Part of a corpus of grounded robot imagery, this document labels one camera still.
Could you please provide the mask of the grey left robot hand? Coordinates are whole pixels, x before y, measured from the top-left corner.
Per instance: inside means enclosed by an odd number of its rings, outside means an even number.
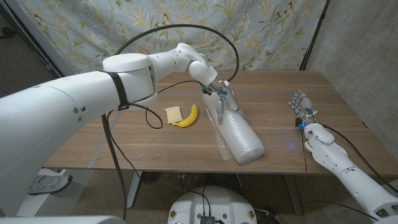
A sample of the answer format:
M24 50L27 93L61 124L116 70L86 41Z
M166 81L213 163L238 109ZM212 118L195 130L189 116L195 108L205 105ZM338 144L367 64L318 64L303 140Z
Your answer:
M240 114L244 119L246 118L246 115L241 109L233 89L226 84L226 81L213 82L210 83L209 86L218 97L216 99L215 110L219 124L223 124L226 105L233 111Z

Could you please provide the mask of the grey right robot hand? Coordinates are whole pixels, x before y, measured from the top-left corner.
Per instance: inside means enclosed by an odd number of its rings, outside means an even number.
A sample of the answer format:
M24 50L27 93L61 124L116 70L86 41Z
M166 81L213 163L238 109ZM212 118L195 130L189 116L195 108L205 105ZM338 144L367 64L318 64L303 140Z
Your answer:
M313 107L311 99L301 90L293 97L293 100L287 103L297 115L295 125L301 129L305 126L316 123L317 110Z

